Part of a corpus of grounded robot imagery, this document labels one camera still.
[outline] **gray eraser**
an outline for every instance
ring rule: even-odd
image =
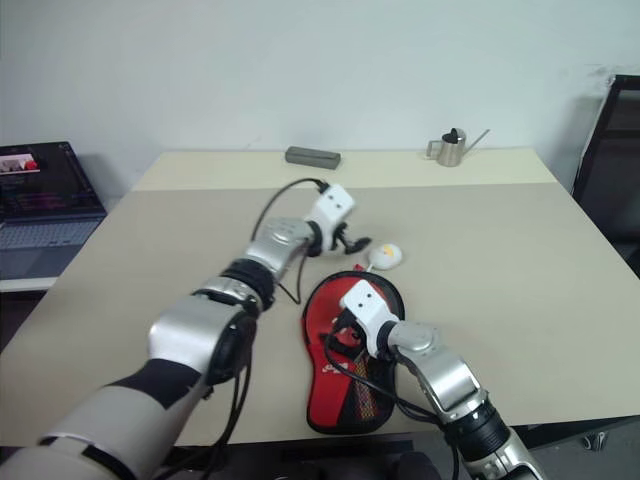
[[[284,159],[289,163],[297,163],[298,165],[335,170],[340,164],[341,157],[339,153],[335,152],[289,147],[284,153]]]

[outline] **laptop keyboard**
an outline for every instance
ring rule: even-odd
[[[0,249],[67,247],[83,245],[99,221],[5,225],[0,229]]]

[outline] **floor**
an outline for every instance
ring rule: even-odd
[[[4,349],[30,313],[39,296],[0,296],[0,351]],[[426,453],[440,471],[442,478],[450,478],[451,457],[448,448],[437,434],[399,435],[385,438],[401,445],[395,451],[413,448]],[[13,449],[2,448],[0,459],[10,455]],[[552,479],[616,480],[640,479],[640,422],[618,427],[610,432],[606,448],[602,452],[585,450],[578,439],[542,448],[534,452],[535,457]],[[388,478],[388,472],[398,453],[377,452],[372,456],[308,459],[297,455],[289,460],[281,448],[271,445],[246,445],[236,447],[227,466],[212,478],[227,479],[347,479],[376,480]],[[174,478],[190,480],[199,478],[197,472],[182,472]],[[466,473],[461,479],[468,479]]]
[[[451,476],[451,456],[436,434],[413,435],[414,449],[425,452],[446,480]],[[640,478],[640,423],[610,431],[601,452],[585,450],[578,439],[534,451],[549,479],[627,480]],[[212,475],[217,480],[292,479],[292,480],[385,480],[398,455],[375,455],[368,458],[333,458],[304,463],[278,461],[281,456],[269,448],[248,447],[232,455],[227,467]],[[183,472],[176,480],[196,480],[198,472]],[[461,472],[460,480],[468,480]]]

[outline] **beige tabletop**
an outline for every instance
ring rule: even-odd
[[[532,155],[486,155],[525,153]],[[627,372],[640,363],[640,282],[532,158],[538,167],[529,165],[536,172],[527,171],[531,182],[515,170],[493,184],[344,182],[357,201],[350,229],[403,248],[406,261],[386,276],[400,290],[408,319],[441,329],[508,423],[639,414],[640,382]],[[0,357],[2,444],[32,444],[82,397],[139,368],[158,313],[242,253],[273,193],[160,183],[123,199]],[[314,198],[312,190],[293,190],[273,214],[302,215]],[[310,259],[303,294],[356,262],[364,262],[362,255]],[[279,292],[261,317],[252,385],[233,442],[321,436],[306,424],[311,364],[300,310]],[[415,380],[400,371],[401,394],[424,403]],[[201,402],[181,444],[217,437],[230,387]],[[395,412],[379,432],[424,428]]]

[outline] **laptop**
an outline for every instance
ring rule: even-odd
[[[0,280],[57,277],[107,215],[68,142],[0,147]]]

